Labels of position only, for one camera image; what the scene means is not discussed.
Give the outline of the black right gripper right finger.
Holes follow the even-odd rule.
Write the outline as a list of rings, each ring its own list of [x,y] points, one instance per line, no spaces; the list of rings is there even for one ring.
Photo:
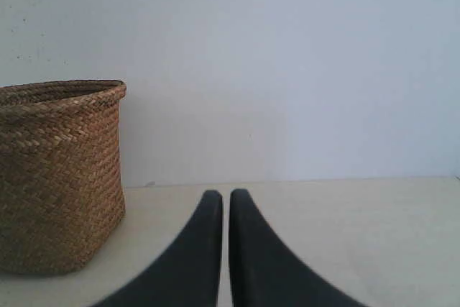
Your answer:
[[[282,242],[246,189],[229,209],[229,273],[234,306],[362,306]]]

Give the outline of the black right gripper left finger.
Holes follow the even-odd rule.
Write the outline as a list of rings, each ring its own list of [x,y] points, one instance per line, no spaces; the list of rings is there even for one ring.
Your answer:
[[[96,306],[216,306],[224,203],[205,191],[175,240],[135,279]]]

